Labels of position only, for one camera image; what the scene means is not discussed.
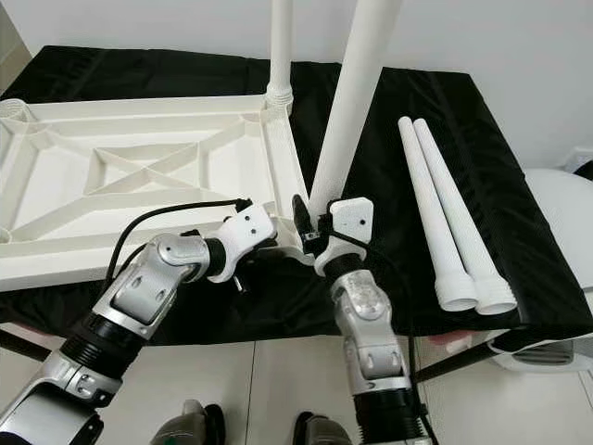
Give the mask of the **grey robot right foot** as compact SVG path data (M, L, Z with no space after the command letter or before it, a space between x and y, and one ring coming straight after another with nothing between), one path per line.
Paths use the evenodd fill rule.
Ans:
M353 445L338 421L314 412L301 412L294 421L291 445Z

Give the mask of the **white plastic table top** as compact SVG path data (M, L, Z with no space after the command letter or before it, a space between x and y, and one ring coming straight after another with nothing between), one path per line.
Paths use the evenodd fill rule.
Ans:
M141 213L182 211L136 226L153 235L208 234L229 200L262 205L274 248L305 264L292 208L308 194L287 115L262 95L0 105L0 291L105 278L119 234Z

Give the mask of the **grey robot left foot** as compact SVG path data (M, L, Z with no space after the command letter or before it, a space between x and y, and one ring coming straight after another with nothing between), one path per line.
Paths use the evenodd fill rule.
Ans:
M148 445L226 445L226 419L219 404L186 400L182 414L165 421Z

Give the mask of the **black cloth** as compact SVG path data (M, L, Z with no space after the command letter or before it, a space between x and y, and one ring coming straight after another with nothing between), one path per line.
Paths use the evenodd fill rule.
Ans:
M253 95L268 80L267 60L165 48L43 47L4 98L33 103L173 96ZM454 174L516 310L448 312L437 305L431 256L415 209L397 119L426 120ZM467 73L386 68L345 186L369 197L372 244L395 263L377 264L378 283L397 304L397 330L420 336L456 330L524 330L544 338L593 332L593 312L564 261L520 162ZM261 342L337 334L329 285L283 258L249 276L250 292L198 281L183 286L154 345Z

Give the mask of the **grey robot foot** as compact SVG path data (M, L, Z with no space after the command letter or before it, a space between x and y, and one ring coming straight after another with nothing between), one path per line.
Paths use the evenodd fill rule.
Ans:
M314 412L301 412L294 421L291 445L353 445L338 421Z
M226 445L226 419L219 404L186 400L182 414L165 421L148 445Z

